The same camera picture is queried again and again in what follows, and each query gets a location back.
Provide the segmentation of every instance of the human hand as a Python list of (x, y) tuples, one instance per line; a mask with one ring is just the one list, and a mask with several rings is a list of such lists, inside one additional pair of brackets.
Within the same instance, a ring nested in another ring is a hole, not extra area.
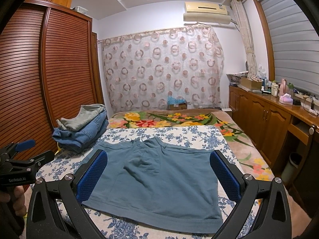
[[(27, 208), (24, 205), (24, 190), (23, 186), (15, 187), (13, 193), (17, 200), (13, 203), (13, 209), (16, 212), (17, 216), (25, 216), (27, 213)], [(8, 203), (10, 201), (10, 195), (5, 192), (0, 192), (0, 202)]]

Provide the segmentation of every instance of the blue gripper pad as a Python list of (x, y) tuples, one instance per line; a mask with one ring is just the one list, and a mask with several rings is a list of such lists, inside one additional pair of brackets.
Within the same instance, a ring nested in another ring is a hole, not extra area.
[(211, 152), (209, 162), (228, 198), (236, 203), (239, 202), (241, 198), (240, 185), (215, 151)]
[(35, 146), (35, 141), (33, 139), (18, 143), (16, 145), (16, 152), (23, 152)]
[(77, 185), (76, 198), (81, 204), (89, 199), (107, 165), (107, 154), (101, 151)]

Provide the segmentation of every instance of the blue and white floral sheet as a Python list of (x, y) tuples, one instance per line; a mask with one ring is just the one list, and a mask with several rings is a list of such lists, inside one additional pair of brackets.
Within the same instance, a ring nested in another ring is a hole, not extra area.
[[(109, 143), (120, 143), (135, 138), (141, 140), (158, 136), (165, 143), (191, 147), (196, 149), (219, 149), (232, 164), (236, 164), (242, 170), (235, 155), (224, 140), (222, 134), (214, 126), (189, 126), (189, 127), (166, 127), (166, 128), (139, 128), (139, 129), (108, 129), (87, 151), (76, 154), (67, 150), (61, 151), (54, 161), (43, 166), (37, 174), (37, 178), (42, 177), (46, 181), (59, 180), (67, 173), (74, 173), (81, 160), (101, 141)], [(229, 216), (235, 202), (229, 200), (223, 187), (218, 183), (219, 207), (224, 221)], [(60, 212), (66, 221), (70, 221), (62, 202), (58, 202)], [(90, 218), (109, 239), (200, 239), (211, 238), (213, 235), (207, 234), (185, 234), (182, 232), (160, 230), (146, 224), (137, 223), (133, 220), (111, 216), (92, 209), (85, 208)], [(248, 233), (250, 226), (258, 211), (256, 201), (245, 226), (238, 238)]]

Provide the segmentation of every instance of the tied beige curtain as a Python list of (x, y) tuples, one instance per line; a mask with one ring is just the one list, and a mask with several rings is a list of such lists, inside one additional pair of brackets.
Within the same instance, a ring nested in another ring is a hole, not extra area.
[(248, 63), (248, 77), (251, 80), (258, 81), (257, 75), (257, 63), (254, 52), (254, 43), (251, 37), (251, 31), (245, 9), (241, 1), (232, 0), (232, 10), (234, 11), (236, 21), (239, 25), (242, 41), (244, 42), (247, 63)]
[(169, 96), (194, 108), (220, 107), (224, 53), (213, 28), (146, 31), (102, 45), (114, 112), (165, 110)]

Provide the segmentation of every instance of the gray zebra blind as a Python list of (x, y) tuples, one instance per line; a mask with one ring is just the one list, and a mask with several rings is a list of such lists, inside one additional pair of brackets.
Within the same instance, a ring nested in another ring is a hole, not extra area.
[(275, 79), (319, 94), (319, 37), (311, 23), (293, 0), (258, 1), (272, 38)]

